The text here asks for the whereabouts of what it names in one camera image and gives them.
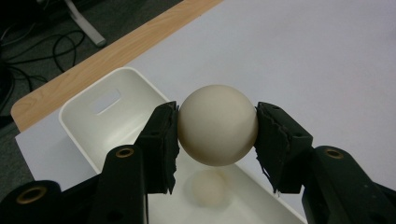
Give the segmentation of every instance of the cream ball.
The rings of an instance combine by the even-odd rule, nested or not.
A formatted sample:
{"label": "cream ball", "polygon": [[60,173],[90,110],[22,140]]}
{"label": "cream ball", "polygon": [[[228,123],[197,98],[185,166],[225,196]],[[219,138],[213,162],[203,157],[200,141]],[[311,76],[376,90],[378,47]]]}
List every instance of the cream ball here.
{"label": "cream ball", "polygon": [[240,91],[223,85],[202,87],[179,109],[178,140],[196,161],[224,166],[242,159],[258,132],[256,110]]}

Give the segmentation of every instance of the floor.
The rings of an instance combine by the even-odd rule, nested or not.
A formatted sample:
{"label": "floor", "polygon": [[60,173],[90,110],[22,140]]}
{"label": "floor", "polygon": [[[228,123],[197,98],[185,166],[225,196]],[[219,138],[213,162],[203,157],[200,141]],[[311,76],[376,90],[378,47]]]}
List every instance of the floor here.
{"label": "floor", "polygon": [[[106,39],[107,44],[118,40],[130,33],[135,28],[161,14],[168,8],[174,6],[181,0],[76,0],[76,6],[83,16],[98,30]],[[51,6],[49,20],[38,23],[32,32],[21,41],[3,48],[2,58],[7,59],[23,52],[35,43],[52,35],[65,35],[71,31],[79,30],[72,19],[67,15],[66,7],[62,4]],[[81,39],[80,33],[69,35],[76,43]],[[28,61],[35,58],[51,55],[52,48],[57,38],[47,40],[32,48],[12,62]],[[70,41],[63,39],[59,42],[57,50],[62,51],[71,48]],[[88,37],[85,37],[76,48],[75,64],[84,61],[86,58],[99,51]],[[46,80],[51,80],[59,76],[63,70],[73,66],[73,51],[58,57],[58,64],[50,58],[33,63],[16,63],[15,66],[29,76],[41,76]],[[16,80],[15,90],[12,93],[2,115],[9,113],[12,105],[22,96],[29,92],[29,85],[26,80],[21,79],[21,74],[13,71]],[[33,88],[36,89],[44,82],[32,79]],[[33,181],[33,177],[27,167],[23,156],[15,141],[15,136],[19,133],[14,123],[0,129],[0,200],[4,199],[16,187]]]}

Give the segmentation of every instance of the black cable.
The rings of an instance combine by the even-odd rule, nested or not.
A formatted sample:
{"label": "black cable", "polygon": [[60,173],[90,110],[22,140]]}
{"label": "black cable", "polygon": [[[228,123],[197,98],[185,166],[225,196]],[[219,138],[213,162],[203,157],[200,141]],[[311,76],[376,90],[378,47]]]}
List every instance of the black cable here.
{"label": "black cable", "polygon": [[67,40],[70,41],[70,43],[73,45],[73,63],[72,66],[74,66],[76,64],[76,58],[77,58],[77,47],[76,44],[74,43],[74,41],[67,35],[63,35],[61,38],[57,39],[55,44],[53,45],[52,48],[52,56],[53,56],[53,61],[55,61],[56,66],[58,66],[59,70],[61,70],[61,72],[64,72],[64,69],[61,67],[61,65],[58,62],[58,57],[56,56],[56,48],[58,47],[58,44],[64,39],[66,38]]}
{"label": "black cable", "polygon": [[7,34],[7,32],[8,32],[8,29],[7,29],[7,30],[3,33],[2,37],[1,37],[1,40],[0,40],[1,47],[5,47],[5,46],[8,46],[8,45],[17,43],[18,41],[24,39],[26,36],[28,36],[30,33],[32,33],[32,31],[33,31],[34,28],[35,28],[35,22],[34,22],[33,24],[30,25],[29,30],[28,30],[24,35],[21,35],[20,37],[14,39],[14,40],[11,40],[11,41],[8,41],[8,42],[6,42],[6,43],[3,43],[3,42],[4,42],[3,40],[4,40],[4,38],[6,37],[6,34]]}
{"label": "black cable", "polygon": [[[73,41],[72,38],[70,38],[69,36],[72,34],[81,34],[81,39],[77,42],[77,44]],[[23,54],[27,53],[28,51],[32,50],[33,48],[41,45],[42,43],[52,39],[52,38],[56,38],[56,41],[52,47],[52,55],[50,56],[46,56],[46,57],[40,57],[40,58],[35,58],[35,59],[31,59],[31,60],[26,60],[26,61],[19,61],[19,62],[10,62],[13,59],[16,59],[18,57],[21,57]],[[67,39],[71,44],[72,44],[72,48],[71,49],[66,49],[60,53],[56,52],[56,49],[58,48],[60,42],[63,39]],[[58,68],[64,72],[64,69],[60,66],[59,62],[58,62],[58,57],[65,55],[71,51],[73,51],[73,62],[72,62],[72,66],[74,66],[76,64],[76,59],[77,59],[77,47],[79,45],[82,44],[82,42],[85,39],[85,34],[83,32],[81,32],[80,30],[77,31],[71,31],[68,32],[65,35],[51,35],[48,36],[40,41],[38,41],[37,43],[33,44],[33,46],[23,50],[22,52],[9,57],[7,59],[5,59],[4,61],[2,61],[1,65],[2,65],[2,76],[0,76],[0,79],[2,80],[0,82],[0,97],[2,99],[2,102],[0,102],[0,112],[3,111],[3,109],[5,108],[7,102],[9,101],[9,99],[11,98],[12,92],[14,92],[15,89],[15,81],[16,80],[26,80],[29,86],[29,91],[33,91],[34,90],[34,86],[33,86],[33,81],[32,80],[37,80],[37,81],[42,81],[42,82],[48,82],[44,77],[42,76],[29,76],[27,73],[25,73],[23,70],[21,70],[18,67],[15,67],[13,65],[15,64],[21,64],[21,63],[32,63],[32,62],[37,62],[37,61],[41,61],[41,60],[47,60],[47,59],[53,59],[56,63],[56,65],[58,66]],[[22,78],[16,77],[16,75],[12,74],[10,72],[10,70],[14,70],[16,71],[18,74],[22,75]],[[1,124],[3,126],[3,118],[5,118],[4,116],[1,116]]]}
{"label": "black cable", "polygon": [[[50,40],[50,39],[52,39],[52,38],[55,38],[55,37],[64,38],[64,36],[66,36],[66,35],[71,35],[71,34],[74,34],[74,33],[76,33],[76,34],[81,34],[81,39],[77,42],[77,44],[75,44],[75,47],[74,47],[74,48],[67,49],[67,50],[65,50],[65,51],[62,51],[62,52],[56,54],[56,55],[53,55],[53,54],[52,54],[52,55],[50,55],[50,56],[35,58],[35,59],[31,59],[31,60],[25,60],[25,61],[19,61],[19,62],[10,62],[11,60],[16,59],[16,58],[18,58],[18,57],[21,57],[21,56],[22,56],[23,54],[25,54],[26,52],[30,51],[31,49],[37,47],[38,45],[40,45],[40,44],[42,44],[42,43],[44,43],[44,42],[46,42],[46,41],[48,41],[48,40]],[[65,34],[65,35],[51,35],[51,36],[48,36],[48,37],[46,37],[46,38],[44,38],[44,39],[38,41],[37,43],[33,44],[31,47],[29,47],[29,48],[23,50],[22,52],[18,53],[17,55],[14,55],[14,56],[12,56],[12,57],[6,58],[5,61],[7,62],[7,64],[21,64],[21,63],[33,63],[33,62],[37,62],[37,61],[52,59],[53,57],[59,57],[59,56],[62,56],[62,55],[65,55],[65,54],[69,53],[69,52],[72,51],[72,50],[76,50],[76,48],[82,44],[82,42],[84,41],[84,39],[85,39],[85,34],[84,34],[82,31],[80,31],[80,30],[71,31],[71,32],[69,32],[69,33],[67,33],[67,34]]]}

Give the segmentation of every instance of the table surface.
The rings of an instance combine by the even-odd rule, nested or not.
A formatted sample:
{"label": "table surface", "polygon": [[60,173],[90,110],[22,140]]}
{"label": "table surface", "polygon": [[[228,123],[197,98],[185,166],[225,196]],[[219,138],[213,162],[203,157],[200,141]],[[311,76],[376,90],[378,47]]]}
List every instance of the table surface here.
{"label": "table surface", "polygon": [[27,94],[11,109],[12,118],[19,130],[25,131],[100,77],[124,66],[220,2],[221,0],[184,0]]}

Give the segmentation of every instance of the plastic tray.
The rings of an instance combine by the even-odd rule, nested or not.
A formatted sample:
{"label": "plastic tray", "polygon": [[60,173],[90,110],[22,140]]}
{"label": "plastic tray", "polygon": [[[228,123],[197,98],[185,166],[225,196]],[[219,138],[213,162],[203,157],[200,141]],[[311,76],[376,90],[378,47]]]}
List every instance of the plastic tray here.
{"label": "plastic tray", "polygon": [[[167,102],[156,88],[132,68],[120,68],[70,99],[60,122],[81,153],[100,173],[107,152],[133,144],[153,109]],[[226,197],[216,206],[199,204],[192,194],[194,175],[219,174]],[[244,173],[237,165],[214,168],[190,158],[181,148],[173,194],[148,196],[149,223],[304,223],[290,208]]]}
{"label": "plastic tray", "polygon": [[133,144],[154,108],[166,102],[139,72],[122,67],[67,101],[59,121],[99,174],[107,152]]}

